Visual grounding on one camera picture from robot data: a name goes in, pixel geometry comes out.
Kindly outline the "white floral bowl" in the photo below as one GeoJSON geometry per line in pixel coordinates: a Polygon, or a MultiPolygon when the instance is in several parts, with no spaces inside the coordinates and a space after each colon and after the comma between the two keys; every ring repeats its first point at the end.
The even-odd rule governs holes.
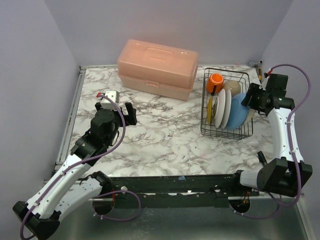
{"type": "Polygon", "coordinates": [[[241,85],[238,81],[227,80],[222,87],[226,92],[230,91],[231,96],[234,97],[242,92],[241,85]]]}

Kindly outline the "large teal rimmed plate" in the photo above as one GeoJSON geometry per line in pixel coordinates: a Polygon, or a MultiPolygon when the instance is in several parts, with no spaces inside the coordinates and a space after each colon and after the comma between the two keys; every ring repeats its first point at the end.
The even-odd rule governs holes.
{"type": "Polygon", "coordinates": [[[218,128],[223,128],[223,118],[225,112],[225,105],[226,105],[226,91],[222,89],[217,98],[215,99],[214,103],[214,126],[218,128]]]}

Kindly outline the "teal Shi Hao Wei plate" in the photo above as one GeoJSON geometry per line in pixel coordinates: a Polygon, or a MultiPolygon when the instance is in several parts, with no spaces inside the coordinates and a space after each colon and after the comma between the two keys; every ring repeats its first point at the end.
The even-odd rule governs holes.
{"type": "Polygon", "coordinates": [[[228,123],[228,119],[229,119],[230,111],[231,111],[231,104],[232,104],[232,93],[230,90],[227,90],[225,92],[224,112],[223,112],[223,117],[222,117],[222,121],[220,124],[220,127],[222,129],[224,129],[228,123]]]}

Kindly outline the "orange mug black handle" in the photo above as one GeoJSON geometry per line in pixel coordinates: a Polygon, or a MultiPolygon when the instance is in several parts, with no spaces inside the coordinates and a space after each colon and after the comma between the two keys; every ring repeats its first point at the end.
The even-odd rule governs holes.
{"type": "Polygon", "coordinates": [[[222,90],[223,84],[224,77],[219,73],[213,73],[209,76],[207,80],[206,90],[210,94],[212,94],[213,92],[214,94],[218,94],[222,90]]]}

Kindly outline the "light blue plate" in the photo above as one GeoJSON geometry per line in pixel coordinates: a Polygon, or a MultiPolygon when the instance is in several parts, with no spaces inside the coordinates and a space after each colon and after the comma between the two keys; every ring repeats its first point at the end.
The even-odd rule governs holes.
{"type": "Polygon", "coordinates": [[[245,97],[245,93],[239,93],[232,97],[229,118],[225,127],[227,130],[231,131],[237,129],[246,120],[250,108],[242,105],[242,101],[245,97]]]}

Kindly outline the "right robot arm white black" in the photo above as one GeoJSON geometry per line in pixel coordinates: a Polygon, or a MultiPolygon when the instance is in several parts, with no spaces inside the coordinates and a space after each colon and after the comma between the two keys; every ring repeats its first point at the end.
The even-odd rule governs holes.
{"type": "Polygon", "coordinates": [[[266,86],[251,83],[241,105],[262,112],[271,126],[273,160],[266,162],[258,153],[263,167],[256,172],[236,172],[238,184],[261,192],[296,197],[313,173],[300,153],[295,132],[295,103],[286,97],[288,76],[270,73],[266,86]]]}

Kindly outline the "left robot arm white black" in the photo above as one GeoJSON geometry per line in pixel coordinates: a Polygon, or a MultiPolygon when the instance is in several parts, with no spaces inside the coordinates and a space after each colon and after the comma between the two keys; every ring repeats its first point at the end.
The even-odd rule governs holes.
{"type": "Polygon", "coordinates": [[[27,228],[33,237],[47,240],[58,229],[63,219],[91,198],[111,196],[114,205],[117,191],[112,180],[103,172],[92,173],[74,190],[70,188],[96,162],[113,152],[121,142],[113,144],[119,128],[137,124],[136,109],[125,103],[127,114],[115,103],[112,109],[96,104],[97,112],[90,121],[90,128],[79,138],[60,169],[33,197],[18,201],[13,211],[21,221],[20,238],[25,239],[27,228]]]}

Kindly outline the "yellow woven round plate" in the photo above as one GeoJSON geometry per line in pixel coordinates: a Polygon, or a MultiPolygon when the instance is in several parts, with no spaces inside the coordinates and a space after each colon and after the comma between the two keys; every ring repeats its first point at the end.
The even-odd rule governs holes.
{"type": "Polygon", "coordinates": [[[248,115],[247,115],[245,121],[242,123],[242,125],[245,126],[253,118],[255,113],[256,113],[256,110],[251,108],[248,112],[248,115]]]}

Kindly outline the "small yellow patterned plate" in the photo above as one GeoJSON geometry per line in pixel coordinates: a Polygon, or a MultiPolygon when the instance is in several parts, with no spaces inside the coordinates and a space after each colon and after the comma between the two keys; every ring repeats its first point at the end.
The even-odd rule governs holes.
{"type": "Polygon", "coordinates": [[[215,100],[213,97],[209,98],[209,101],[207,103],[207,114],[206,114],[206,120],[207,122],[212,125],[215,118],[215,100]]]}

